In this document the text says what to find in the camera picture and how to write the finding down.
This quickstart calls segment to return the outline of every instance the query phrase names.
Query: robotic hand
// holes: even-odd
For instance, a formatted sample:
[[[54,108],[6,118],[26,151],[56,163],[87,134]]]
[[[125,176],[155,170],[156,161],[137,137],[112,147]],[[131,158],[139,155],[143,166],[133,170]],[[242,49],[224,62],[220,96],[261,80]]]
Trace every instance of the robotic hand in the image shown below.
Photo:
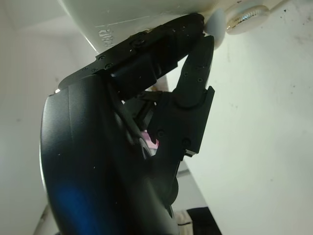
[[[179,234],[177,169],[199,152],[214,95],[214,39],[202,32],[203,16],[191,14],[138,33],[47,98],[41,169],[61,234]],[[187,54],[172,93],[145,91]],[[159,142],[154,156],[145,129]]]

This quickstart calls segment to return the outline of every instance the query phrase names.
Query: white object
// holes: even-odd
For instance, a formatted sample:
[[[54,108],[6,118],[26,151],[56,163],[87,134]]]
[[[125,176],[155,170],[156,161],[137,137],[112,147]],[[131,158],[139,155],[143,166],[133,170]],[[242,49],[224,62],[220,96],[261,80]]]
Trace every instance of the white object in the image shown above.
[[[266,6],[254,6],[237,15],[227,22],[228,34],[240,34],[258,27],[264,23],[269,16]]]
[[[214,36],[214,48],[217,49],[223,42],[226,31],[226,18],[223,9],[217,9],[204,26],[204,31]]]
[[[164,24],[179,16],[200,12],[207,18],[216,9],[239,5],[266,5],[281,0],[59,0],[84,36],[101,53],[131,35]]]

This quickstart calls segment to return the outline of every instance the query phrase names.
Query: white ceiling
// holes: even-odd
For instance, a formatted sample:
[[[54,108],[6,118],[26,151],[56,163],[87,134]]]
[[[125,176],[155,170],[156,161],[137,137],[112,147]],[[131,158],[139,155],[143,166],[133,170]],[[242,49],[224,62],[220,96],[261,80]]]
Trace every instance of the white ceiling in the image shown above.
[[[57,0],[3,0],[3,2],[16,30],[63,37],[79,33],[75,23]]]
[[[57,0],[4,0],[4,4],[16,29],[66,15]]]

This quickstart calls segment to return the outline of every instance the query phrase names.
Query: dark fabric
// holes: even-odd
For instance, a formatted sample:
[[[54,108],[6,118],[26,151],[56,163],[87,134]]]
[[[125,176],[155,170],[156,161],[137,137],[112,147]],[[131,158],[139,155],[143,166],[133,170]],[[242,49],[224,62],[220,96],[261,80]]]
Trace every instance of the dark fabric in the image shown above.
[[[192,219],[194,235],[221,235],[208,207],[187,210]]]

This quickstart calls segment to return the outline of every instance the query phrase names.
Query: white plastic surface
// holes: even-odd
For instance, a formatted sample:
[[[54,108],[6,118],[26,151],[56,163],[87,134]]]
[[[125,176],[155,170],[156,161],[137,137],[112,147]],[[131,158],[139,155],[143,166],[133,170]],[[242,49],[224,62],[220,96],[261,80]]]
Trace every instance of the white plastic surface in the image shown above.
[[[256,0],[59,0],[99,53],[179,16],[201,12],[208,17],[215,9],[227,10],[245,1]],[[281,0],[257,1],[271,9]]]
[[[204,26],[204,31],[214,36],[214,49],[217,49],[222,44],[226,32],[226,15],[223,9],[217,9],[210,16]]]

